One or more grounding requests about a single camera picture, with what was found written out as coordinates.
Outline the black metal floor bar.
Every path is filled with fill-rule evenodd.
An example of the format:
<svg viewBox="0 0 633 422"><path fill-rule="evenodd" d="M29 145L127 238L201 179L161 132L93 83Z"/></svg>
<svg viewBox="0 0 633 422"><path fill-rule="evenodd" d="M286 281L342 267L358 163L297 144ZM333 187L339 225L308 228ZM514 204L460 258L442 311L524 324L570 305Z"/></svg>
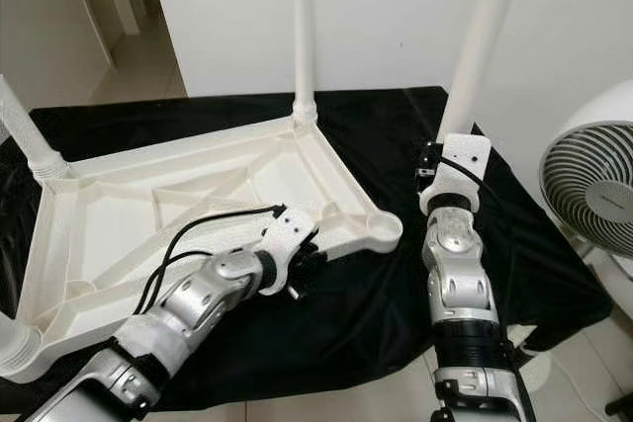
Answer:
<svg viewBox="0 0 633 422"><path fill-rule="evenodd" d="M619 418L620 422L633 422L633 394L620 396L614 402L607 403L604 413Z"/></svg>

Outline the black table cloth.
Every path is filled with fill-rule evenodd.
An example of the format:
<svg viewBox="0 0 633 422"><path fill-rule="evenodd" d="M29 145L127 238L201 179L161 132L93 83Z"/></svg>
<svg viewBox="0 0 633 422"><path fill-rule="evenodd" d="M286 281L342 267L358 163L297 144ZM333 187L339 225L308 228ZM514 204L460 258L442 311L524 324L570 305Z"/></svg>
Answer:
<svg viewBox="0 0 633 422"><path fill-rule="evenodd" d="M330 261L302 299L245 301L164 389L159 410L347 389L402 371L431 346L414 168L446 92L344 89L316 100L319 127L336 154L375 204L403 221L397 250ZM50 146L78 161L285 119L291 101L289 93L235 94L37 109L32 119ZM476 227L488 242L485 261L503 319L533 328L525 349L555 349L609 317L609 293L500 155L485 179L501 206L481 212Z"/></svg>

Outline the white standing fan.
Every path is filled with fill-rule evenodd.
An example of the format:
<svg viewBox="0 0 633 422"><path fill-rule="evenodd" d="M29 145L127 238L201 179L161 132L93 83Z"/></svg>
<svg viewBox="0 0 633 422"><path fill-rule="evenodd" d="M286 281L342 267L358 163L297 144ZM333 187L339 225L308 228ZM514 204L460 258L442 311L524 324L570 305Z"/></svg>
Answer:
<svg viewBox="0 0 633 422"><path fill-rule="evenodd" d="M539 183L555 218L607 255L598 278L633 319L633 79L564 120L543 151Z"/></svg>

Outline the white plastic children table top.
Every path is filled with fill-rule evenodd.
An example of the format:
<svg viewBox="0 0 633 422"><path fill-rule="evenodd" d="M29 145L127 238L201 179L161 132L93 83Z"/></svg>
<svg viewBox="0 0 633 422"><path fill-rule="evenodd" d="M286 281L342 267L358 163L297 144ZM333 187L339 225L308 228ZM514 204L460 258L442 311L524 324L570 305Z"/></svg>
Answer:
<svg viewBox="0 0 633 422"><path fill-rule="evenodd" d="M38 181L40 197L14 321L42 335L46 372L108 340L133 313L146 278L191 219L178 250L238 249L266 222L256 207L293 205L321 220L334 258L390 252L402 221L367 195L319 128L293 119L235 126L69 163Z"/></svg>

